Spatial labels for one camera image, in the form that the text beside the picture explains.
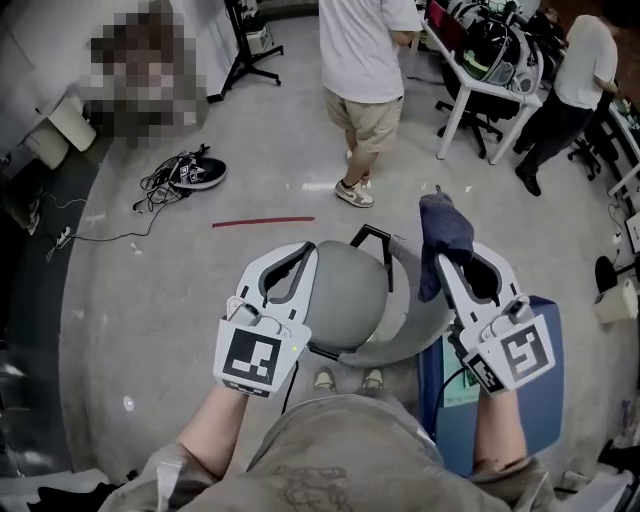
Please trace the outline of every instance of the tripod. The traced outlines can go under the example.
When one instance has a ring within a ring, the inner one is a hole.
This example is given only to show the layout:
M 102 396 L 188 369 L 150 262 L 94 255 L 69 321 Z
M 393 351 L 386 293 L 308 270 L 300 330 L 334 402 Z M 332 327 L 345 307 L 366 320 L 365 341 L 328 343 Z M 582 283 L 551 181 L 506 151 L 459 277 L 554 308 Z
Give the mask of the tripod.
M 262 71 L 261 69 L 256 68 L 254 64 L 266 57 L 269 57 L 270 55 L 273 55 L 274 53 L 280 52 L 280 55 L 284 55 L 284 48 L 282 46 L 277 46 L 268 52 L 264 52 L 259 55 L 252 55 L 249 47 L 249 41 L 247 40 L 247 34 L 242 26 L 242 13 L 240 12 L 238 0 L 224 0 L 224 4 L 227 8 L 227 12 L 229 13 L 233 32 L 235 33 L 236 40 L 238 42 L 238 56 L 231 66 L 231 71 L 229 71 L 227 81 L 224 83 L 223 94 L 226 91 L 231 90 L 234 83 L 248 74 L 271 78 L 276 81 L 276 85 L 282 85 L 282 82 L 280 82 L 280 76 L 275 73 L 269 73 L 268 71 Z

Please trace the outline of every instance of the forearm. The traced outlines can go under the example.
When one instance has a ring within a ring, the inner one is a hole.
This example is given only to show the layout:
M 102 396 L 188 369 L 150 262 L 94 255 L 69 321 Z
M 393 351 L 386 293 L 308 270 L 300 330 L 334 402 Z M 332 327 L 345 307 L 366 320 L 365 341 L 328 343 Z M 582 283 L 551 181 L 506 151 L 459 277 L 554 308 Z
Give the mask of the forearm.
M 247 400 L 243 393 L 215 386 L 178 436 L 178 443 L 219 479 L 231 462 Z
M 527 445 L 516 392 L 507 391 L 491 397 L 481 389 L 473 453 L 474 470 L 488 468 L 499 471 L 526 456 Z
M 605 92 L 614 94 L 618 96 L 620 94 L 620 89 L 614 82 L 605 82 L 604 80 L 598 78 L 597 76 L 593 77 L 596 85 L 600 87 Z
M 391 38 L 396 44 L 399 44 L 400 46 L 409 46 L 411 44 L 411 41 L 413 41 L 415 34 L 415 32 L 392 30 Z

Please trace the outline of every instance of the sticker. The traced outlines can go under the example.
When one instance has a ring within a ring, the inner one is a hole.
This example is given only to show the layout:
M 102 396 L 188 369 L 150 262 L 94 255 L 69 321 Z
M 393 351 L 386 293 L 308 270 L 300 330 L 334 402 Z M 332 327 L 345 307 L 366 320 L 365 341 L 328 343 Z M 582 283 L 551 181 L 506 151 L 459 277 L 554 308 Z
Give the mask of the sticker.
M 515 382 L 532 375 L 549 364 L 549 358 L 545 354 L 542 340 L 535 325 L 530 325 L 500 340 L 500 343 L 502 343 Z
M 222 372 L 270 386 L 279 353 L 279 339 L 236 329 Z

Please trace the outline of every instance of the concrete floor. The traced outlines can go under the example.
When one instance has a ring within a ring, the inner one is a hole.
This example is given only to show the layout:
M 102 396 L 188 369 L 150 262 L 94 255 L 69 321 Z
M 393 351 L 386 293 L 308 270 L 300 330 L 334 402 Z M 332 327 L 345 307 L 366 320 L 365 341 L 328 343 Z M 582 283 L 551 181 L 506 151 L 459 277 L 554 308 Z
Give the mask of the concrete floor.
M 435 132 L 447 118 L 434 106 L 449 97 L 443 87 L 408 81 L 397 150 L 383 155 L 373 170 L 376 205 L 353 208 L 331 190 L 345 171 L 345 147 L 324 110 L 317 18 L 276 22 L 273 32 L 285 55 L 261 67 L 280 73 L 282 87 L 247 77 L 224 102 L 211 106 L 199 133 L 153 151 L 110 155 L 102 165 L 89 200 L 95 215 L 105 214 L 89 231 L 97 237 L 146 229 L 150 214 L 131 210 L 141 197 L 138 182 L 183 149 L 210 144 L 229 176 L 219 188 L 163 212 L 149 237 L 73 247 L 60 375 L 76 465 L 98 464 L 122 479 L 175 438 L 212 385 L 218 318 L 249 261 L 293 241 L 349 241 L 364 223 L 396 233 L 419 250 L 418 200 L 439 184 L 474 224 L 476 239 L 511 262 L 522 288 L 560 305 L 563 434 L 543 459 L 554 474 L 592 469 L 600 447 L 616 432 L 621 400 L 633 395 L 638 366 L 635 324 L 604 329 L 592 313 L 593 265 L 598 256 L 616 251 L 606 171 L 590 183 L 581 166 L 561 155 L 542 170 L 543 196 L 534 198 L 513 174 L 512 152 L 491 166 L 477 158 L 475 142 L 464 131 L 456 134 L 447 160 L 439 161 Z M 436 73 L 426 57 L 421 60 L 420 75 Z M 489 151 L 494 148 L 488 144 Z M 316 220 L 211 229 L 216 221 L 292 215 Z M 626 264 L 625 258 L 619 262 Z M 324 362 L 304 357 L 292 401 L 302 398 L 314 367 Z M 391 387 L 415 404 L 413 364 L 390 373 Z M 360 378 L 340 368 L 339 388 L 353 389 Z M 134 402 L 130 412 L 125 396 Z M 283 393 L 273 401 L 250 401 L 234 470 L 246 465 L 279 415 L 282 399 Z

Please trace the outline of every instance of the khaki shorts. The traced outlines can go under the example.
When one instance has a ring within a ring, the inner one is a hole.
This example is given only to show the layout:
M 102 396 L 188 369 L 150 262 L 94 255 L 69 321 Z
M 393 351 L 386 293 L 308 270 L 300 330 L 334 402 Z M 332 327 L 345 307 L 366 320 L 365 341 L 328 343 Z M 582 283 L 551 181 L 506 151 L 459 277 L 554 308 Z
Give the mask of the khaki shorts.
M 394 146 L 403 96 L 388 103 L 356 103 L 324 90 L 329 118 L 345 131 L 356 132 L 358 146 L 380 153 Z

